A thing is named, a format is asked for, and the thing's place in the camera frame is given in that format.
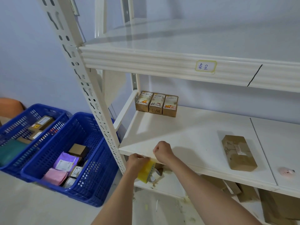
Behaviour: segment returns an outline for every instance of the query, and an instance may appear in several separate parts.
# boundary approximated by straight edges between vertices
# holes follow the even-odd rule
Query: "perforated metal post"
[[[82,45],[70,0],[38,0],[43,7],[70,67],[74,70],[84,97],[105,137],[107,144],[121,170],[125,172],[125,157],[118,152],[119,140],[97,81],[95,69],[85,68],[77,48]]]

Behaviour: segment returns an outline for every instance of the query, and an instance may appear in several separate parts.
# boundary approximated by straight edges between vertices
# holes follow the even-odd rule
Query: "orange object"
[[[23,112],[23,106],[18,100],[0,98],[0,116],[14,118]]]

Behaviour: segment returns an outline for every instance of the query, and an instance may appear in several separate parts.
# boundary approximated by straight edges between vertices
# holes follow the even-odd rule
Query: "white metal shelving unit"
[[[195,22],[134,18],[132,0],[120,1],[124,27],[106,33],[105,0],[96,0],[96,39],[83,44],[70,1],[39,0],[122,173],[124,155],[139,153],[155,159],[152,149],[159,140],[165,140],[199,174],[300,197],[300,177],[285,183],[277,171],[279,156],[289,160],[293,155],[283,156],[281,148],[275,148],[279,136],[283,134],[284,142],[289,142],[291,135],[287,133],[300,131],[299,125],[179,106],[176,118],[137,111],[121,145],[116,134],[130,104],[140,94],[139,74],[300,92],[300,27],[248,25],[221,32],[202,31]],[[283,38],[282,52],[278,53],[275,44]],[[214,70],[199,69],[202,62],[213,65]],[[97,71],[102,74],[100,84]],[[112,98],[106,98],[121,87],[124,72],[131,73],[132,94],[113,124],[107,108]],[[274,132],[281,128],[286,131]],[[220,143],[225,134],[245,136],[258,163],[255,171],[229,168]],[[286,150],[297,150],[299,143],[294,141]],[[291,161],[283,166],[298,169],[297,160]],[[155,185],[136,181],[135,186],[185,197],[170,172]]]

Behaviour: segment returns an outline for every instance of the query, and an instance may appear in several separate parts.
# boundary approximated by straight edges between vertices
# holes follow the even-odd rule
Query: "white floor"
[[[121,174],[118,173],[111,193],[120,177]],[[100,208],[26,183],[3,172],[0,172],[0,181],[0,224],[3,225],[90,225],[100,211]],[[156,224],[203,225],[203,222],[190,202],[136,188],[133,198],[133,225]]]

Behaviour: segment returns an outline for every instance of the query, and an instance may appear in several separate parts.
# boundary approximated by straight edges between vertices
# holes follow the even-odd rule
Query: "pink package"
[[[53,168],[56,170],[66,171],[68,173],[77,165],[79,157],[62,152],[55,161]]]
[[[68,172],[66,171],[50,168],[42,179],[53,185],[60,185],[67,177],[67,174]]]

